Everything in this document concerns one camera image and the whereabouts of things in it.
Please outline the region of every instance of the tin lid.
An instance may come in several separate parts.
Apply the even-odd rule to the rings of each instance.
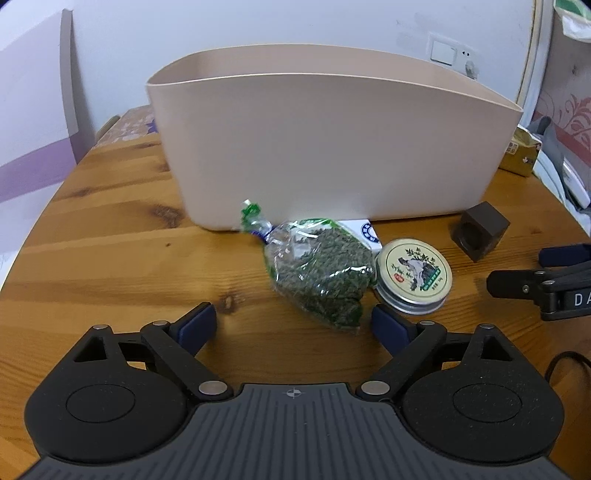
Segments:
[[[447,260],[425,242],[394,240],[384,246],[377,262],[382,285],[414,305],[441,302],[452,288],[452,269]]]

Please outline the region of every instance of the dark brown cube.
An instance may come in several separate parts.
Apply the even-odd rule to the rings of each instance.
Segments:
[[[497,243],[510,225],[509,220],[488,202],[468,208],[452,234],[452,240],[474,262],[478,262]]]

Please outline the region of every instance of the crosshair marking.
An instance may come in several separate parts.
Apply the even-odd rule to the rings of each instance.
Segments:
[[[290,390],[288,390],[287,392],[284,392],[285,395],[287,395],[288,397],[291,398],[296,398],[299,397],[300,395],[302,395],[302,390],[299,390],[297,388],[292,388]]]

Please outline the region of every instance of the plastic bag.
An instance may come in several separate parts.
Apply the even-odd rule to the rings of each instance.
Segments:
[[[359,328],[361,298],[375,282],[369,248],[328,219],[286,222],[273,228],[259,206],[245,202],[243,230],[265,242],[274,290],[339,329]]]
[[[554,0],[554,9],[562,19],[565,36],[591,43],[591,9],[581,0]]]

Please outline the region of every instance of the wood grain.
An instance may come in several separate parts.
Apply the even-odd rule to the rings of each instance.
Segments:
[[[539,371],[563,350],[590,355],[588,318],[544,323],[530,302],[493,299],[485,288],[491,270],[533,268],[540,248],[588,237],[534,177],[499,170],[485,199],[511,226],[477,264],[450,239],[456,215],[378,222],[375,230],[383,243],[409,236],[447,258],[452,292],[429,318],[448,330],[494,323]],[[0,292],[0,478],[15,478],[36,458],[22,419],[25,402],[91,325],[137,331],[205,300],[217,307],[219,330],[199,359],[234,386],[355,385],[388,360],[367,327],[358,335],[335,332],[273,293],[256,238],[192,224],[157,136],[100,147],[47,206]],[[366,310],[375,303],[368,293]],[[564,361],[554,375],[566,419],[551,457],[573,478],[589,479],[589,373]]]

